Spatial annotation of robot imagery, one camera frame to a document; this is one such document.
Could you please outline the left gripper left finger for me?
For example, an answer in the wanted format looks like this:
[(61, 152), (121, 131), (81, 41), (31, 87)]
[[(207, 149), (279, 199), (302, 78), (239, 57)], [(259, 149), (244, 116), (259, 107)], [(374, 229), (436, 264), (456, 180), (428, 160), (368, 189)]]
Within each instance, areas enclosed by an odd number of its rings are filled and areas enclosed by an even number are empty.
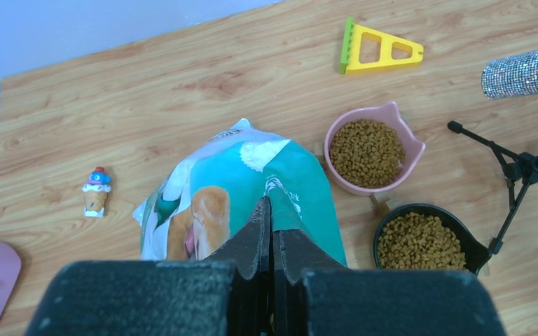
[(47, 287), (28, 335), (269, 335), (270, 200), (201, 261), (84, 260)]

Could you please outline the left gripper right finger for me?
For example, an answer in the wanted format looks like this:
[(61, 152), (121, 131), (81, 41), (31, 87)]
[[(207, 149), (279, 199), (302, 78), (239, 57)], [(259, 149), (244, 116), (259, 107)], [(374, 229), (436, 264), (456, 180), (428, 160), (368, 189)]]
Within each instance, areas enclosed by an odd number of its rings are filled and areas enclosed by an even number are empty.
[(469, 272), (352, 270), (300, 230), (273, 235), (276, 335), (503, 335)]

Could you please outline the green dog food bag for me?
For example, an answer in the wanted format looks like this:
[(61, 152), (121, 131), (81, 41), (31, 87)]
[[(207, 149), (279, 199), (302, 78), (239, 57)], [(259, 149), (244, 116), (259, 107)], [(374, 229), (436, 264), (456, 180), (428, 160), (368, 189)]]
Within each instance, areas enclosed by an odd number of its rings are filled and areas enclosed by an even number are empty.
[(345, 249), (319, 160), (243, 118), (182, 160), (133, 213), (143, 260), (202, 260), (268, 197), (274, 230), (301, 230), (333, 259)]

